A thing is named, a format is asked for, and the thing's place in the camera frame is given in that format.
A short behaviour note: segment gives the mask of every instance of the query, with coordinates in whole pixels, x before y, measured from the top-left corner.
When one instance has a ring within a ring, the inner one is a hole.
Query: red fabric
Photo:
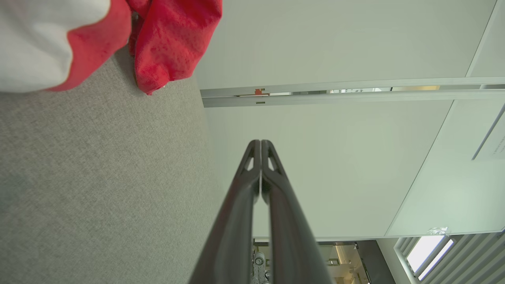
[[[221,0],[128,0],[142,18],[130,38],[138,87],[146,94],[188,78],[222,16]]]
[[[130,8],[124,0],[111,0],[111,8],[105,18],[68,33],[73,51],[69,75],[65,82],[50,90],[63,91],[78,86],[126,44],[130,31]]]

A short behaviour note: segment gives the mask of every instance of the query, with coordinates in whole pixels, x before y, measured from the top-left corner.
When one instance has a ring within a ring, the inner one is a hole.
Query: red and white cloth
[[[152,94],[192,75],[221,15],[221,0],[2,0],[0,91],[74,88],[129,39]]]

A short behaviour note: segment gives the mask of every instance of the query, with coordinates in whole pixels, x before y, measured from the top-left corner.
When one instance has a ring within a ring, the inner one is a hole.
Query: dark panel
[[[376,241],[360,241],[358,253],[368,274],[370,284],[395,284],[386,260]]]

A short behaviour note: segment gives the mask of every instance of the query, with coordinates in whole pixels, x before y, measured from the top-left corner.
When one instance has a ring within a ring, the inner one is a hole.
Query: white fabric
[[[98,22],[110,0],[1,0],[0,91],[28,92],[68,77],[68,31]]]

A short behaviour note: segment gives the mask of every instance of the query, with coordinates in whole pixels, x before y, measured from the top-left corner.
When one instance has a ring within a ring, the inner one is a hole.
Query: gray carpet
[[[0,283],[185,283],[224,192],[193,79],[116,53],[66,92],[0,94]]]

